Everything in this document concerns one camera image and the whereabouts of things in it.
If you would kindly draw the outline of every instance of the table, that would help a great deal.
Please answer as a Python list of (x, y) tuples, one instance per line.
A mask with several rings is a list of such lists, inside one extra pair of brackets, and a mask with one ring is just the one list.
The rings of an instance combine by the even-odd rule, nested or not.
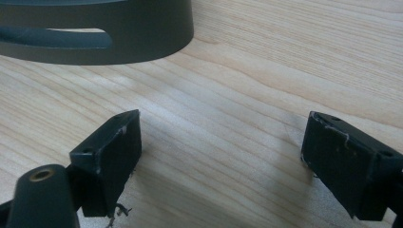
[(391, 227), (391, 211), (350, 219), (299, 151), (311, 110), (403, 151), (403, 2), (194, 0), (193, 11), (191, 44), (152, 62), (0, 57), (0, 201), (140, 109), (144, 154), (120, 199), (133, 210), (115, 227)]

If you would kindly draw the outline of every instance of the wooden table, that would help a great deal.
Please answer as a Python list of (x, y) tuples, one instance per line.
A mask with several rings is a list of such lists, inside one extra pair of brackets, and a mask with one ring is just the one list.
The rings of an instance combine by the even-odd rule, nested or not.
[[(0, 201), (109, 117), (142, 112), (115, 227), (391, 227), (350, 219), (299, 160), (309, 111), (403, 151), (403, 2), (194, 0), (195, 39), (124, 66), (0, 57)], [(107, 218), (82, 218), (106, 227)]]

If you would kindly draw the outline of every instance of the wood grain surface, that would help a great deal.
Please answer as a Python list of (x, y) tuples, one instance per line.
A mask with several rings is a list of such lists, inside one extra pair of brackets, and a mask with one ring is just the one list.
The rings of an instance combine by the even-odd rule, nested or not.
[(120, 199), (133, 210), (114, 227), (391, 227), (391, 211), (350, 219), (299, 151), (315, 110), (403, 152), (403, 1), (194, 0), (193, 12), (195, 39), (161, 60), (0, 57), (0, 201), (140, 109), (144, 155)]

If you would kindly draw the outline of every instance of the curved slot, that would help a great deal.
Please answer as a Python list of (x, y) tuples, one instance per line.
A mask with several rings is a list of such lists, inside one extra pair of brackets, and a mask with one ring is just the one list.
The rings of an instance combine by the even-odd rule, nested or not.
[(41, 48), (109, 48), (112, 39), (103, 30), (0, 27), (0, 42)]

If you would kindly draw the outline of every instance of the black mechanical part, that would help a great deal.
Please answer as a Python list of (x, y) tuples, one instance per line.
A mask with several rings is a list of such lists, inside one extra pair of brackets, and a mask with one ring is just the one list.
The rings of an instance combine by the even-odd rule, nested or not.
[(194, 34), (191, 0), (2, 0), (0, 15), (0, 54), (52, 64), (154, 60)]
[(0, 227), (79, 227), (80, 207), (86, 217), (113, 218), (141, 155), (139, 111), (114, 116), (70, 152), (68, 168), (45, 165), (22, 176), (14, 200), (0, 205)]
[(390, 207), (400, 227), (403, 155), (339, 118), (311, 112), (301, 158), (351, 217), (382, 220)]

